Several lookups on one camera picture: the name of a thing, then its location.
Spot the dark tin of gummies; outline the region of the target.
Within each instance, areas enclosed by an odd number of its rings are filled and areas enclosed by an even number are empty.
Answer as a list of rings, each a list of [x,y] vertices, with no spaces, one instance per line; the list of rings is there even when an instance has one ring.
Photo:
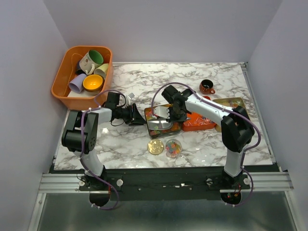
[[[166,120],[164,118],[154,116],[152,114],[150,107],[144,109],[144,115],[145,115],[146,122],[149,120]],[[174,122],[173,126],[168,130],[149,130],[148,129],[148,133],[151,139],[158,139],[160,137],[178,134],[181,132],[181,129],[182,129],[182,124],[178,122]]]

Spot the silver metal scoop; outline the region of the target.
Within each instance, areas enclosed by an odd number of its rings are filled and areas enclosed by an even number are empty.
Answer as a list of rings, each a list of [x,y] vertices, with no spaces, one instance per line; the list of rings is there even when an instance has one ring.
[[[168,130],[173,126],[173,123],[166,120],[149,120],[147,126],[149,130]]]

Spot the floral green-inside mug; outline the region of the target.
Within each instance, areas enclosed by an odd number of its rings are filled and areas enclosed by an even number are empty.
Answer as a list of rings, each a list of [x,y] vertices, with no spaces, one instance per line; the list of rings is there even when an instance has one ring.
[[[86,75],[91,75],[103,61],[103,56],[98,51],[89,50],[79,61],[79,67]]]

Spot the clear glass jar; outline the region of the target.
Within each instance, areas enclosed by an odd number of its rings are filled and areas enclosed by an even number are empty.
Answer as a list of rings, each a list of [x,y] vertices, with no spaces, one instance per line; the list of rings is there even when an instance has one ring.
[[[181,142],[177,139],[170,139],[166,142],[165,152],[169,158],[177,158],[182,151]]]

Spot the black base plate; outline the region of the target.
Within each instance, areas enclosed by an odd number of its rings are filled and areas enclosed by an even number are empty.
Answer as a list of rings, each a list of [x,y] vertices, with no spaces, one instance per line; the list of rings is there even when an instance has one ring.
[[[106,184],[82,176],[79,190],[113,201],[166,201],[220,200],[222,194],[250,189],[244,182],[247,175],[232,178],[223,167],[104,169],[102,177]]]

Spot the yellow-inside bowl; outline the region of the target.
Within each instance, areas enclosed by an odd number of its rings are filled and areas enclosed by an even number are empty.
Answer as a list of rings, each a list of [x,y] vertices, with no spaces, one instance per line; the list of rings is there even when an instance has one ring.
[[[104,85],[104,78],[100,75],[89,75],[83,80],[83,89],[90,95],[97,95]]]

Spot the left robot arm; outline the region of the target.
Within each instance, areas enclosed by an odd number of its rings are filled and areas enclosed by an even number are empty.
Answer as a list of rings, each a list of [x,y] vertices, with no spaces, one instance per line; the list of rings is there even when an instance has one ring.
[[[129,126],[146,124],[136,104],[131,102],[133,93],[124,95],[117,90],[106,90],[103,93],[106,92],[108,94],[104,103],[97,101],[98,96],[94,97],[97,108],[69,112],[61,140],[62,146],[79,158],[85,174],[91,177],[91,186],[96,190],[102,190],[107,183],[103,175],[104,165],[94,150],[98,126],[106,122],[112,123],[115,119],[122,120]]]

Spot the gold jar lid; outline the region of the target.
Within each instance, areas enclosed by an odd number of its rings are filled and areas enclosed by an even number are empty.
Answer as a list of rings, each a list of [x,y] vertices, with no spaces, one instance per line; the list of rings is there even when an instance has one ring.
[[[153,155],[158,155],[164,150],[164,144],[159,139],[151,140],[147,144],[147,150]]]

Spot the gold popsicle candy tin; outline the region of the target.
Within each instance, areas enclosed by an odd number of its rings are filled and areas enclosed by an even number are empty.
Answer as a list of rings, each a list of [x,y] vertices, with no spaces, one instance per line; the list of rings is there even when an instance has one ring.
[[[224,105],[224,106],[229,106],[229,107],[232,107],[232,108],[236,108],[237,106],[241,106],[246,110],[246,106],[244,104],[244,101],[240,97],[214,99],[213,102]]]

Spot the orange plastic bin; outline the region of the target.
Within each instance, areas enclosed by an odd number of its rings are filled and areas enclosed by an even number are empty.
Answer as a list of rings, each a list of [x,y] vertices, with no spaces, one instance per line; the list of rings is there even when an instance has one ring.
[[[70,110],[86,110],[106,101],[113,79],[113,53],[105,46],[79,45],[63,57],[51,93]]]

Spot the orange lollipop tin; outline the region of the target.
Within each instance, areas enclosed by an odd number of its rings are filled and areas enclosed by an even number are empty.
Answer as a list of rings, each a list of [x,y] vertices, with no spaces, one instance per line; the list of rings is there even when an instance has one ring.
[[[213,129],[215,125],[216,123],[200,114],[188,113],[187,120],[182,124],[182,130],[184,132],[208,130]]]

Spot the lavender cup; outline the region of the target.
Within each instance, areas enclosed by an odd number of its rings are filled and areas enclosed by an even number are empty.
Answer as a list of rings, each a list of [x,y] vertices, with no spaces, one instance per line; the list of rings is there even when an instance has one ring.
[[[83,91],[83,81],[87,77],[86,74],[77,75],[72,81],[69,82],[68,86],[71,91],[75,93],[81,93]]]

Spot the orange black mug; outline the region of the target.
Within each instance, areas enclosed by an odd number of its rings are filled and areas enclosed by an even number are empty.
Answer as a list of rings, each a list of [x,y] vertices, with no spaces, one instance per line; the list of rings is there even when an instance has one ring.
[[[209,79],[204,79],[201,81],[199,85],[199,90],[203,94],[215,94],[215,90],[213,88],[214,84],[211,80]]]

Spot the cream yellow cup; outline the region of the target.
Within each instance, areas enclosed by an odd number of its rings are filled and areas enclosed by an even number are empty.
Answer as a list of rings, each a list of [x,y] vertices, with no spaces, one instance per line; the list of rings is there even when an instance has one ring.
[[[109,64],[102,64],[93,71],[93,74],[100,75],[102,78],[105,79],[108,68],[109,68]]]

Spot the dark navy cup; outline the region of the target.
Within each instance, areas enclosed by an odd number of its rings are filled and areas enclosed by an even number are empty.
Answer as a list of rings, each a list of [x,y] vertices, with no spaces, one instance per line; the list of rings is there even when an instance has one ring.
[[[85,74],[85,72],[81,69],[80,67],[80,60],[77,62],[76,64],[76,71],[75,71],[76,75],[81,75],[81,74]]]

